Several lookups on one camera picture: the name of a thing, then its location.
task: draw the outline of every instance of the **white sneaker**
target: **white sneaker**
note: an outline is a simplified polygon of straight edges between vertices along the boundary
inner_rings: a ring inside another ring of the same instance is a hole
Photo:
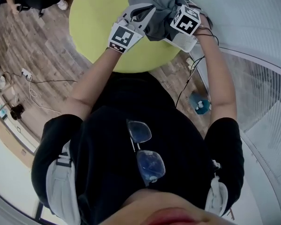
[[[57,3],[57,6],[61,9],[61,10],[67,10],[68,7],[68,3],[65,0],[60,0]]]

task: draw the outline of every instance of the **glasses hanging on shirt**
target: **glasses hanging on shirt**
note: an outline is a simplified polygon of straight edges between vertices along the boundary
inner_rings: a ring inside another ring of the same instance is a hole
[[[142,150],[140,145],[152,138],[148,125],[139,121],[127,121],[127,128],[133,150],[136,153],[138,168],[144,183],[147,186],[156,182],[165,175],[165,166],[162,157],[154,151]]]

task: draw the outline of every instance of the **white cable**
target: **white cable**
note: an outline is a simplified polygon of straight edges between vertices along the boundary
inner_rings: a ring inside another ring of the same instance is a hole
[[[52,110],[52,109],[49,109],[49,108],[41,107],[41,106],[39,106],[35,101],[32,100],[32,97],[31,97],[31,96],[33,96],[34,98],[37,98],[38,95],[37,95],[37,93],[36,93],[32,88],[30,88],[31,81],[32,81],[32,76],[31,76],[31,79],[30,79],[30,81],[29,81],[29,95],[30,95],[31,101],[32,101],[36,106],[38,106],[39,108],[43,108],[43,109],[46,109],[46,110],[49,110],[49,111],[52,111],[52,112],[56,112],[56,113],[61,114],[61,112],[58,112],[58,111],[55,111],[55,110]]]

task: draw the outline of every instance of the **white strap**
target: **white strap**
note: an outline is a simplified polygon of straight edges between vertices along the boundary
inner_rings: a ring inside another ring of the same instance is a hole
[[[75,188],[75,166],[70,158],[70,141],[47,171],[46,190],[50,209],[69,225],[80,225],[81,218]]]
[[[219,182],[219,179],[218,176],[215,176],[211,181],[211,188],[207,195],[205,211],[222,216],[227,207],[228,190],[225,184]]]

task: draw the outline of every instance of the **gray cloth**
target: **gray cloth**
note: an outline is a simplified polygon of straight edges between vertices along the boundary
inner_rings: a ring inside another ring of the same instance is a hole
[[[128,0],[129,5],[151,3],[156,6],[151,21],[144,30],[150,41],[160,41],[164,38],[172,40],[179,32],[170,26],[177,14],[178,7],[187,5],[186,0]]]

